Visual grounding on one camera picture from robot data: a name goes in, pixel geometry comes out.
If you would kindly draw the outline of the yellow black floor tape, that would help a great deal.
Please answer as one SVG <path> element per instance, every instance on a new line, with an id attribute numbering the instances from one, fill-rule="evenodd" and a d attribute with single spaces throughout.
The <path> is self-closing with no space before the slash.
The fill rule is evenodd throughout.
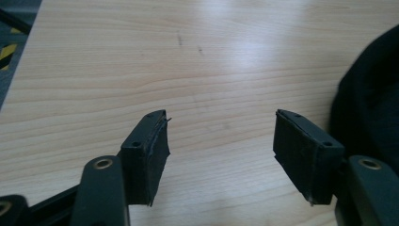
<path id="1" fill-rule="evenodd" d="M 11 28 L 8 33 L 0 35 L 0 71 L 6 71 L 20 41 L 24 35 L 16 29 Z"/>

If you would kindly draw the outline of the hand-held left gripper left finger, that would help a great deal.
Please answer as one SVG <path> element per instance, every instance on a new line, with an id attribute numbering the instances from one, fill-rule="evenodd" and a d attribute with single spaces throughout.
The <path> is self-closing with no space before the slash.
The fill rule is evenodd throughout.
<path id="1" fill-rule="evenodd" d="M 152 206 L 170 155 L 165 109 L 145 115 L 120 147 L 127 202 Z"/>

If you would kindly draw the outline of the black cloth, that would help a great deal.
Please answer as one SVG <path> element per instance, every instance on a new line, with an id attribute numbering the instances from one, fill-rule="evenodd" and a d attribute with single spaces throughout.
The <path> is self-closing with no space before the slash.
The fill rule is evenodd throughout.
<path id="1" fill-rule="evenodd" d="M 399 25 L 371 42 L 341 80 L 329 119 L 348 155 L 368 155 L 399 175 Z"/>

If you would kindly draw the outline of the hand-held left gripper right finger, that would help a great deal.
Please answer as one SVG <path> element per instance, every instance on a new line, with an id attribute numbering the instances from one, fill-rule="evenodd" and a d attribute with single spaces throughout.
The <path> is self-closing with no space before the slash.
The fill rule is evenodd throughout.
<path id="1" fill-rule="evenodd" d="M 275 158 L 310 204 L 330 204 L 334 174 L 344 146 L 307 118 L 278 109 L 273 140 Z"/>

